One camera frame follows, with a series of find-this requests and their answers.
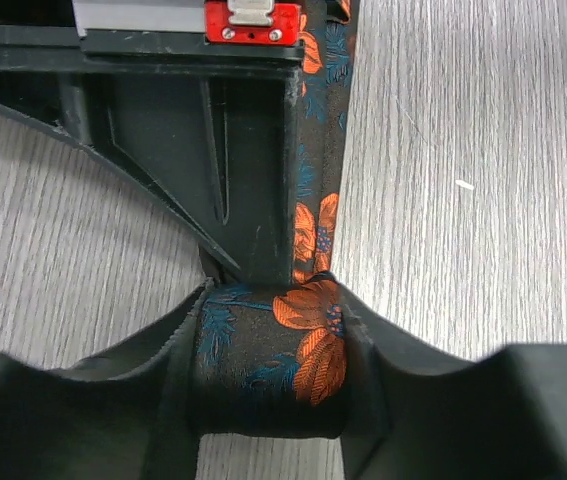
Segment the gray wood grain surface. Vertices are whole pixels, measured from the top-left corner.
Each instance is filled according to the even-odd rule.
[[[567,2],[363,3],[334,272],[467,358],[567,341]],[[173,219],[0,118],[0,350],[70,365],[201,278]],[[342,478],[327,440],[206,437],[200,463],[200,479]]]

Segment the metal clip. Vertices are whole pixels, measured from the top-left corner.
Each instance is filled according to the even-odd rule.
[[[231,25],[270,27],[273,23],[274,0],[227,0],[227,7],[232,12]]]

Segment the silver metal plate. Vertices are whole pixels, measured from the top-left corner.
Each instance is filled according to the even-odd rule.
[[[272,25],[270,13],[274,10],[274,0],[227,0],[227,8],[232,12],[229,19],[232,25]]]
[[[79,35],[87,30],[205,33],[204,0],[72,0]]]

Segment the red component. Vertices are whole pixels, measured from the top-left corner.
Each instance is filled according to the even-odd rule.
[[[271,27],[230,25],[230,15],[232,12],[227,8],[226,2],[205,3],[206,34],[210,42],[284,47],[298,42],[301,29],[300,5],[275,3],[271,13]]]

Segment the silver screw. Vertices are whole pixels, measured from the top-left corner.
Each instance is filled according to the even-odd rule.
[[[221,32],[221,35],[223,35],[225,40],[232,40],[234,35],[236,35],[236,32],[229,27],[225,27]]]
[[[281,32],[278,28],[275,28],[270,32],[270,40],[273,42],[278,42],[281,38],[283,38],[283,32]]]

